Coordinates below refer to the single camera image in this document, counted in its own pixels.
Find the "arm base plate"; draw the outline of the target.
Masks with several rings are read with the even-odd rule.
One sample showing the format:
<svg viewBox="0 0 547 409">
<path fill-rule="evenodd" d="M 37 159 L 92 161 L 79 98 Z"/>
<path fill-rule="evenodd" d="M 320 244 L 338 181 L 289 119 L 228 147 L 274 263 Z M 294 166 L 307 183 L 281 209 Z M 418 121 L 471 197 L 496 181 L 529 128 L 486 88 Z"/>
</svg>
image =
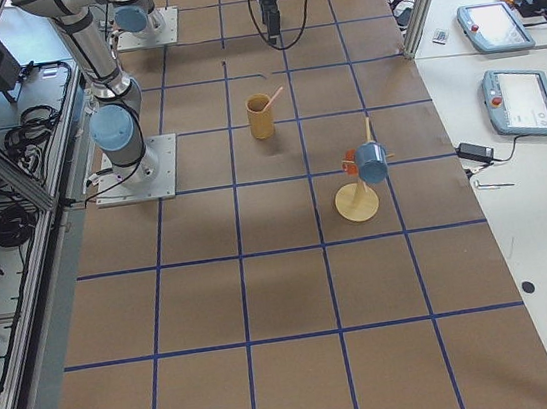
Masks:
<svg viewBox="0 0 547 409">
<path fill-rule="evenodd" d="M 174 6 L 154 8 L 146 12 L 137 6 L 118 8 L 117 49 L 120 52 L 164 47 L 177 44 L 178 9 Z"/>
<path fill-rule="evenodd" d="M 145 152 L 133 176 L 116 167 L 98 181 L 102 194 L 94 201 L 100 207 L 136 204 L 176 195 L 177 136 L 174 133 L 146 137 Z"/>
</svg>

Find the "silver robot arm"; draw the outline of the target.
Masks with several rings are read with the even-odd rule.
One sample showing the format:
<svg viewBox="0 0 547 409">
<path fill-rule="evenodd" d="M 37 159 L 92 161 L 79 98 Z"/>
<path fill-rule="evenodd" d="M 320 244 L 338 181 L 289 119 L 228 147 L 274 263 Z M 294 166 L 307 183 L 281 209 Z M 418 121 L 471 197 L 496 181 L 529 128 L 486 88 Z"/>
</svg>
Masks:
<svg viewBox="0 0 547 409">
<path fill-rule="evenodd" d="M 121 99 L 129 91 L 139 92 L 132 77 L 121 69 L 111 53 L 107 40 L 98 31 L 89 7 L 92 4 L 120 2 L 122 0 L 11 0 L 17 8 L 51 21 L 79 67 L 91 81 L 93 94 L 106 104 Z M 258 0 L 262 8 L 269 47 L 275 45 L 280 35 L 280 12 L 277 0 Z"/>
<path fill-rule="evenodd" d="M 271 46 L 280 36 L 280 12 L 277 0 L 245 0 L 258 34 Z M 161 6 L 154 0 L 115 2 L 112 22 L 113 46 L 133 51 L 176 44 L 178 40 L 178 6 Z"/>
</svg>

